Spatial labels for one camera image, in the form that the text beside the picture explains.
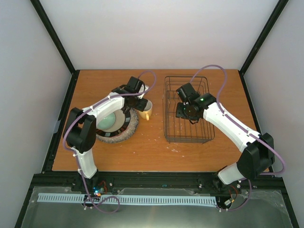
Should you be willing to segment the yellow mug white inside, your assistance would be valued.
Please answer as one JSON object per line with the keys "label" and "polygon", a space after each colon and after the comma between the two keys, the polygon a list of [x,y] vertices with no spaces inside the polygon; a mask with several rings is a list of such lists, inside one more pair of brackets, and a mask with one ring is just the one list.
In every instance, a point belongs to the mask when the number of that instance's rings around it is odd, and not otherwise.
{"label": "yellow mug white inside", "polygon": [[152,107],[153,107],[152,102],[148,100],[144,110],[142,112],[141,111],[138,112],[139,116],[147,121],[150,120],[152,115]]}

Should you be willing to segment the light green ceramic bowl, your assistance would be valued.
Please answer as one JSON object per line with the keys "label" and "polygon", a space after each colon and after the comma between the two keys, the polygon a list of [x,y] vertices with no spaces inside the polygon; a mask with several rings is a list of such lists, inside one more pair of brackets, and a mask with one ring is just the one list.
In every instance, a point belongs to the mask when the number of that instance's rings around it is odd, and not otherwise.
{"label": "light green ceramic bowl", "polygon": [[115,121],[116,116],[114,113],[111,113],[97,124],[97,129],[107,130],[114,125]]}

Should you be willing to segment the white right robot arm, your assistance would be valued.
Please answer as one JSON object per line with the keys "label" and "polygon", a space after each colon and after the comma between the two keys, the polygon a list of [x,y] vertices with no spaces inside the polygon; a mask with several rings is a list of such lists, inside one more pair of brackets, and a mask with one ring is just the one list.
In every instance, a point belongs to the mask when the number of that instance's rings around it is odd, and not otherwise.
{"label": "white right robot arm", "polygon": [[242,179],[253,180],[268,169],[275,161],[273,137],[252,130],[230,114],[216,97],[210,93],[201,95],[191,83],[176,90],[180,102],[176,117],[189,120],[191,124],[200,119],[213,124],[224,133],[239,149],[239,160],[219,170],[211,184],[221,192],[228,185]]}

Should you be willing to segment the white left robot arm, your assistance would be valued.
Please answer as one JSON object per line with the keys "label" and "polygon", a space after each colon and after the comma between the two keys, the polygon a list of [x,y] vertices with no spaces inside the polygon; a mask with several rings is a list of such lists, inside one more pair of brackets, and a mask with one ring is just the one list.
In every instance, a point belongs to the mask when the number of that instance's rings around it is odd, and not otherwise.
{"label": "white left robot arm", "polygon": [[70,111],[63,133],[64,146],[73,151],[78,172],[84,176],[82,185],[88,191],[96,190],[99,185],[99,179],[94,176],[97,172],[93,158],[96,140],[119,143],[129,139],[139,125],[137,111],[147,106],[148,101],[143,96],[148,89],[142,80],[132,76],[127,84],[113,89],[101,101]]}

